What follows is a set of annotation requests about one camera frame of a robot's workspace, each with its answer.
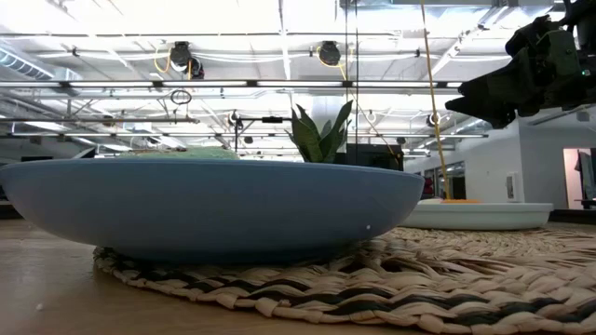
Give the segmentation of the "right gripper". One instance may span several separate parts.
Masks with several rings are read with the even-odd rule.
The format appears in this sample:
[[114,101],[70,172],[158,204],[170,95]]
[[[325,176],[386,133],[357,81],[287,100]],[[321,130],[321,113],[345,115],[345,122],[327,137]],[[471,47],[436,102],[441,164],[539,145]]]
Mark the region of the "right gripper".
[[517,117],[542,109],[579,105],[575,81],[581,75],[573,35],[542,16],[517,30],[506,43],[512,61],[505,67],[464,82],[463,97],[445,103],[447,110],[502,129]]

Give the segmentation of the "large mint green donut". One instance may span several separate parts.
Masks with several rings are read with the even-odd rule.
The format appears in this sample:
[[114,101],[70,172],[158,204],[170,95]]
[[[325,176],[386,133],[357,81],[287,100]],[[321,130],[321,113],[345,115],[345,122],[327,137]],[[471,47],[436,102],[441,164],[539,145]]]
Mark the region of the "large mint green donut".
[[122,157],[144,158],[182,158],[182,159],[224,159],[238,160],[239,156],[234,151],[218,146],[176,148],[176,149],[148,149],[133,150],[120,154]]

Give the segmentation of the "light aqua plate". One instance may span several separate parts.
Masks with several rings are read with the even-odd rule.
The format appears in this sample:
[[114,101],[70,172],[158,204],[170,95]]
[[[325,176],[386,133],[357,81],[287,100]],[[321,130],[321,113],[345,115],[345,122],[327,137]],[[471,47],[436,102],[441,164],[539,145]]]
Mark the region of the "light aqua plate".
[[552,210],[550,203],[420,202],[401,226],[436,230],[528,230],[544,226]]

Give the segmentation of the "green snake plant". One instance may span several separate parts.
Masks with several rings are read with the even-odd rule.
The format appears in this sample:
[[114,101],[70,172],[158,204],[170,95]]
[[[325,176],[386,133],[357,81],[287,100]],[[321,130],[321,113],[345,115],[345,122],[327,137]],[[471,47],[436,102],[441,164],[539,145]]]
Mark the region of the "green snake plant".
[[345,103],[336,118],[328,120],[322,130],[318,130],[305,109],[297,104],[291,110],[291,132],[288,135],[298,148],[305,162],[332,163],[339,148],[347,142],[347,133],[353,101]]

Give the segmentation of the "round woven placemat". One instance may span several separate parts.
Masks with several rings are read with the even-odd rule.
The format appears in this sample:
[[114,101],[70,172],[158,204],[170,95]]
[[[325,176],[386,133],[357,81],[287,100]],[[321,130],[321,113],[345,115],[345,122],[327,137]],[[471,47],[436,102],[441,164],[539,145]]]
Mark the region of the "round woven placemat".
[[397,228],[327,261],[174,265],[96,248],[125,285],[314,324],[596,335],[596,232]]

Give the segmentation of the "blue plate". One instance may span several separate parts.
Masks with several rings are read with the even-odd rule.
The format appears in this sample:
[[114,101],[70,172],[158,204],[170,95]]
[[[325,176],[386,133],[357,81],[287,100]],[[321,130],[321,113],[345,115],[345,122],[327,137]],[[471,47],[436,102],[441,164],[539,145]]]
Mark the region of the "blue plate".
[[61,238],[214,264],[329,257],[403,223],[424,181],[377,167],[131,157],[11,164],[0,187]]

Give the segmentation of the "black rig frame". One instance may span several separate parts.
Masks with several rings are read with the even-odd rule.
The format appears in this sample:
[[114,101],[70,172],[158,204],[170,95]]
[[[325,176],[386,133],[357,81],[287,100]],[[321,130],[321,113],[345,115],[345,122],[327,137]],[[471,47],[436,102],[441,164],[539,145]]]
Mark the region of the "black rig frame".
[[[21,219],[20,213],[10,204],[0,204],[0,220]],[[553,222],[577,223],[596,226],[596,210],[555,209],[549,215]]]

